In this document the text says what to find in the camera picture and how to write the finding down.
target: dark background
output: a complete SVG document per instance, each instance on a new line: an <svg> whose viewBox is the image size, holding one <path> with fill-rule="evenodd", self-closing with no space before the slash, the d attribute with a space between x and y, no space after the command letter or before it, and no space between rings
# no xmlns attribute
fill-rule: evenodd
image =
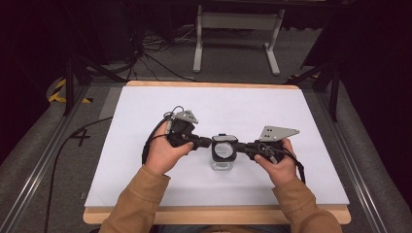
<svg viewBox="0 0 412 233"><path fill-rule="evenodd" d="M126 60L133 47L116 45L128 45L124 41L130 39L131 29L141 32L148 26L171 37L173 29L192 22L197 11L193 6L139 8L140 24L125 25L130 15L122 12L119 1L62 3L0 3L0 162L49 106L46 91L62 75L68 49L100 64ZM89 4L95 5L92 12ZM127 6L129 10L138 7ZM329 14L310 17L313 14L289 12L283 27L327 25L333 29L311 54L315 63L322 63L344 52L339 61L341 80L388 173L411 206L412 9L407 1L360 0L357 6L353 13L335 16L334 21L326 20ZM111 20L99 19L104 11L113 14ZM167 18L156 17L159 12L168 14L170 24L162 24ZM344 51L338 49L342 43Z"/></svg>

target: metal bracket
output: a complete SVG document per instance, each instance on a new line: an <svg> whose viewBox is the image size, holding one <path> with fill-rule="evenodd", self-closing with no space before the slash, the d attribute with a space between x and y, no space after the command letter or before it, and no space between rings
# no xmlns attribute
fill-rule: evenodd
<svg viewBox="0 0 412 233"><path fill-rule="evenodd" d="M260 134L261 142L277 142L283 138L298 134L299 130L266 125Z"/></svg>

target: controller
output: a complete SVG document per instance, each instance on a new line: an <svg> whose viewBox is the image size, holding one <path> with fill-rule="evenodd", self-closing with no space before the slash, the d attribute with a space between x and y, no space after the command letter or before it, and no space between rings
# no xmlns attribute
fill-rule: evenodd
<svg viewBox="0 0 412 233"><path fill-rule="evenodd" d="M285 157L282 139L297 133L299 131L296 129L264 126L259 140L247 144L237 143L234 147L236 151L246 153L251 160L255 160L255 155L259 154L266 160L277 164Z"/></svg>
<svg viewBox="0 0 412 233"><path fill-rule="evenodd" d="M255 160L255 155L259 154L271 163L279 163L285 155L282 153L282 141L261 142L255 140L253 143L238 143L235 145L236 151L246 153L251 160Z"/></svg>
<svg viewBox="0 0 412 233"><path fill-rule="evenodd" d="M197 150L199 147L210 147L212 144L210 138L199 137L191 133L194 129L194 123L198 122L190 110L176 113L168 120L165 134L173 148L182 146L188 142L193 142L192 150Z"/></svg>
<svg viewBox="0 0 412 233"><path fill-rule="evenodd" d="M148 159L150 144L156 130L165 121L167 121L167 128L164 135L173 148L177 148L188 142L193 142L193 148L191 150L197 150L199 147L209 148L212 144L212 140L210 138L199 137L191 133L194 129L193 124L198 123L198 121L190 110L181 111L176 114L173 112L167 113L164 115L164 119L157 125L152 134L149 136L148 141L143 147L142 164L145 164Z"/></svg>

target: tan sleeve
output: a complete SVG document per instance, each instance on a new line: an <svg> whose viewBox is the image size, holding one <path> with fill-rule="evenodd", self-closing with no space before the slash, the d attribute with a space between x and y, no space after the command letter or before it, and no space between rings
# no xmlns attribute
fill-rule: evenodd
<svg viewBox="0 0 412 233"><path fill-rule="evenodd" d="M120 194L99 232L149 232L169 181L169 177L156 174L143 165Z"/></svg>
<svg viewBox="0 0 412 233"><path fill-rule="evenodd" d="M336 217L316 205L315 195L298 178L292 182L274 187L282 212L291 223L292 233L341 233Z"/></svg>

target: white surface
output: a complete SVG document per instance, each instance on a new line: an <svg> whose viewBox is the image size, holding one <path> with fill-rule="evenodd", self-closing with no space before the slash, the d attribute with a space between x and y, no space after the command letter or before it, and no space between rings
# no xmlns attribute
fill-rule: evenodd
<svg viewBox="0 0 412 233"><path fill-rule="evenodd" d="M158 87L123 88L86 207L113 207L141 167L142 148L164 113L176 106L199 120L193 134L257 139L264 125L294 128L291 136L307 185L318 204L349 204L325 144L299 89ZM230 206L277 204L267 173L243 153L231 171L210 167L211 147L183 157L167 175L172 178L161 206Z"/></svg>

